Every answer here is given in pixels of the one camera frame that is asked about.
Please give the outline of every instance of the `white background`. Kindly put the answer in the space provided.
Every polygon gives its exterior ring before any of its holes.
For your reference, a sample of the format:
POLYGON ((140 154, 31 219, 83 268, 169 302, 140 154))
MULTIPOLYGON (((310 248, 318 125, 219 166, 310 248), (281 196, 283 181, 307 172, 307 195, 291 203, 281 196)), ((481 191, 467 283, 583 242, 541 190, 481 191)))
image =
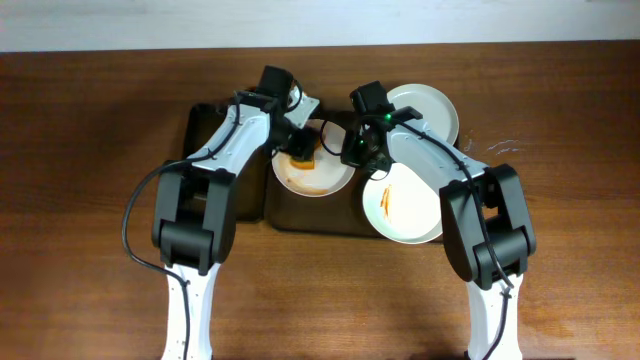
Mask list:
POLYGON ((0 50, 640 38, 640 0, 3 0, 0 50))

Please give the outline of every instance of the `plate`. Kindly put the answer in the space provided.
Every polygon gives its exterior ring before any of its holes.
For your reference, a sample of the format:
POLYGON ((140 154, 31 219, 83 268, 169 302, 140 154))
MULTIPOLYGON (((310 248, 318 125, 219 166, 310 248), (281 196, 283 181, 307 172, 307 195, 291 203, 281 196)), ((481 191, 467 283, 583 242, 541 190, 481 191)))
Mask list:
MULTIPOLYGON (((320 130, 324 120, 311 119, 307 127, 320 130)), ((324 127, 324 142, 338 153, 342 148, 345 131, 338 125, 327 122, 324 127)), ((290 156, 278 153, 272 160, 273 172, 282 185, 290 191, 308 197, 328 196, 342 189, 351 180, 355 169, 343 165, 339 156, 329 154, 322 146, 313 153, 315 167, 302 170, 291 165, 290 156)))
POLYGON ((371 225, 403 244, 422 244, 440 236, 438 195, 404 164, 394 163, 384 176, 383 171, 374 173, 371 179, 381 180, 367 181, 362 193, 362 207, 371 225))
POLYGON ((413 106, 436 135, 451 145, 456 141, 460 130, 458 114, 451 100, 440 90, 427 85, 407 84, 389 91, 387 98, 396 109, 413 106))

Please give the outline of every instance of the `wood grain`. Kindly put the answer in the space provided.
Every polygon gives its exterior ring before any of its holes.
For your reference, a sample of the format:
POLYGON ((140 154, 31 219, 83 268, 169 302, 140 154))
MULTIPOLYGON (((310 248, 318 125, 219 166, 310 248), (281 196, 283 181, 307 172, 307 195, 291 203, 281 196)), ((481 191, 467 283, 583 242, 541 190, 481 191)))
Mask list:
MULTIPOLYGON (((179 153, 191 105, 277 64, 334 109, 375 79, 447 94, 460 148, 513 165, 525 188, 539 244, 519 304, 525 356, 637 358, 639 63, 632 41, 3 54, 0 353, 160 356, 166 282, 124 255, 124 203, 179 153)), ((153 199, 130 229, 148 259, 153 199)), ((213 317, 219 359, 432 359, 469 338, 466 290, 441 246, 265 223, 238 227, 213 317)))

